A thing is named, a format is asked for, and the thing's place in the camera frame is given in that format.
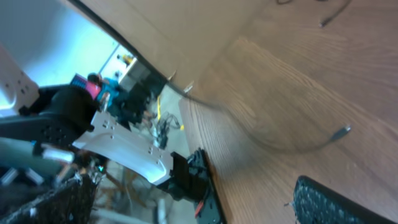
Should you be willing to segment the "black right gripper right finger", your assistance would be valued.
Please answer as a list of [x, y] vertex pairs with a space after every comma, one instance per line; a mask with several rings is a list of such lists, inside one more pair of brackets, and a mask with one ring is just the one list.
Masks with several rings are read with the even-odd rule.
[[301, 223], [394, 224], [306, 175], [298, 177], [292, 208]]

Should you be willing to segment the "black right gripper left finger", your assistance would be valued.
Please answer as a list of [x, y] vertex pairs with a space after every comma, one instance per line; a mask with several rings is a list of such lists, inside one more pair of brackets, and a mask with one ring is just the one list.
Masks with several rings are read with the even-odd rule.
[[1, 224], [89, 223], [96, 182], [73, 177], [55, 188], [11, 184], [1, 187]]

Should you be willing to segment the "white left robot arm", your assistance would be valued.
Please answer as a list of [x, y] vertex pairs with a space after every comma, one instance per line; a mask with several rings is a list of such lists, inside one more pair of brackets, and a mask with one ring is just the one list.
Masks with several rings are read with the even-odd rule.
[[202, 149], [190, 159], [167, 152], [101, 109], [101, 88], [80, 75], [39, 87], [1, 49], [1, 137], [31, 142], [39, 154], [70, 148], [94, 152], [137, 172], [175, 200], [203, 202], [215, 192]]

